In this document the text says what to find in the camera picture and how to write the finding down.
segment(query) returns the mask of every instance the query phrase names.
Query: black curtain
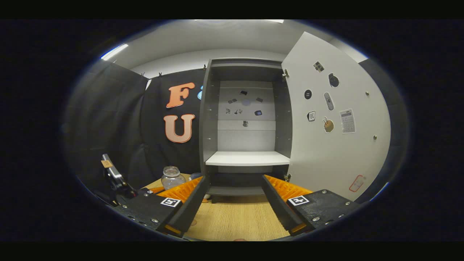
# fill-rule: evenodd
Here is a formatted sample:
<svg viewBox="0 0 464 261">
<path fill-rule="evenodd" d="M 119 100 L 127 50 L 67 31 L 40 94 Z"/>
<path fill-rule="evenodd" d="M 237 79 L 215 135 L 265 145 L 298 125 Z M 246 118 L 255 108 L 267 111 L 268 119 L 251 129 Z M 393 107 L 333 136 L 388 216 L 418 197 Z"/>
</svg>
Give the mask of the black curtain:
<svg viewBox="0 0 464 261">
<path fill-rule="evenodd" d="M 161 178 L 165 166 L 176 166 L 182 173 L 192 174 L 200 172 L 199 151 L 199 122 L 200 99 L 205 71 L 203 69 L 176 72 L 161 77 L 153 78 L 143 99 L 141 112 L 142 137 L 145 142 L 145 152 L 148 165 L 154 176 Z M 187 98 L 181 98 L 183 105 L 166 108 L 169 102 L 172 86 L 194 83 Z M 192 121 L 192 137 L 185 143 L 174 143 L 168 140 L 165 134 L 166 115 L 176 115 L 175 132 L 177 135 L 184 133 L 184 123 L 181 116 L 194 114 Z"/>
<path fill-rule="evenodd" d="M 140 132 L 140 111 L 148 79 L 100 60 L 82 76 L 64 114 L 64 151 L 69 167 L 91 191 L 109 193 L 102 154 L 108 153 L 136 188 L 155 180 Z"/>
</svg>

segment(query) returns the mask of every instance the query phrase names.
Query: letter cutout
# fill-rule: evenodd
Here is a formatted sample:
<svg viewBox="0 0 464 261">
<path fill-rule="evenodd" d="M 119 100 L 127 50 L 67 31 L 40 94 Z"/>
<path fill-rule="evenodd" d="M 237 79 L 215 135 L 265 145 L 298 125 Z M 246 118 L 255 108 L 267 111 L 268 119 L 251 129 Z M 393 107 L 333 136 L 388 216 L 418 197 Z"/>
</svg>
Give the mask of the letter cutout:
<svg viewBox="0 0 464 261">
<path fill-rule="evenodd" d="M 164 130 L 166 133 L 166 137 L 168 140 L 175 142 L 175 143 L 185 143 L 190 140 L 192 137 L 192 121 L 195 119 L 195 115 L 193 114 L 184 114 L 180 117 L 184 120 L 184 134 L 179 136 L 175 133 L 175 121 L 177 120 L 177 116 L 175 115 L 166 115 L 164 116 Z"/>
<path fill-rule="evenodd" d="M 178 86 L 172 86 L 171 88 L 169 88 L 171 95 L 169 96 L 169 103 L 166 105 L 166 108 L 177 107 L 177 106 L 181 106 L 182 104 L 184 104 L 184 101 L 180 100 L 181 96 L 184 99 L 188 97 L 188 89 L 182 90 L 184 88 L 193 89 L 195 88 L 195 84 L 188 83 L 188 84 L 182 84 Z"/>
</svg>

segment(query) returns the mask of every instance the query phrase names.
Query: red outlined sticker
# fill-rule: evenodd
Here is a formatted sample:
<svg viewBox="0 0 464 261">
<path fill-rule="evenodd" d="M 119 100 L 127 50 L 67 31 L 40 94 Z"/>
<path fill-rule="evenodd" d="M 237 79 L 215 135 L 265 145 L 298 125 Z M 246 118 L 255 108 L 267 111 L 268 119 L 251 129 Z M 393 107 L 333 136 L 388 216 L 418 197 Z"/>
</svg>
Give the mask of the red outlined sticker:
<svg viewBox="0 0 464 261">
<path fill-rule="evenodd" d="M 362 175 L 358 175 L 354 180 L 353 184 L 351 184 L 351 186 L 349 187 L 349 190 L 352 192 L 357 192 L 358 189 L 364 184 L 365 179 L 366 178 Z"/>
</svg>

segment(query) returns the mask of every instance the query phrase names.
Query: cardboard tag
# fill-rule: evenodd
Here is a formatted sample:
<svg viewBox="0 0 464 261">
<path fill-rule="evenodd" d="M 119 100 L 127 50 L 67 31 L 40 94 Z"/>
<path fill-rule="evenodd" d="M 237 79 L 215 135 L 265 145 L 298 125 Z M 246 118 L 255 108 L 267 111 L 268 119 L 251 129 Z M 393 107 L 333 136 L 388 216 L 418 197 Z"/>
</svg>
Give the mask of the cardboard tag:
<svg viewBox="0 0 464 261">
<path fill-rule="evenodd" d="M 106 169 L 113 167 L 113 164 L 111 164 L 109 160 L 102 160 L 102 164 L 103 164 L 103 167 L 105 167 Z"/>
</svg>

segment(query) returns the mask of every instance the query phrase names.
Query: white shelf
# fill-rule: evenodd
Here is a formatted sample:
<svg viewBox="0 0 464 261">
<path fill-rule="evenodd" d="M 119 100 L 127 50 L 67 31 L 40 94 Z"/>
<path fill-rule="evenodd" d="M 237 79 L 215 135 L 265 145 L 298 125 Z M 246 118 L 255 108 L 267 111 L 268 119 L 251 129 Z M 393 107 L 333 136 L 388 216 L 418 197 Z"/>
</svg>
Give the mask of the white shelf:
<svg viewBox="0 0 464 261">
<path fill-rule="evenodd" d="M 273 166 L 290 164 L 290 159 L 276 151 L 217 151 L 207 161 L 213 166 Z"/>
</svg>

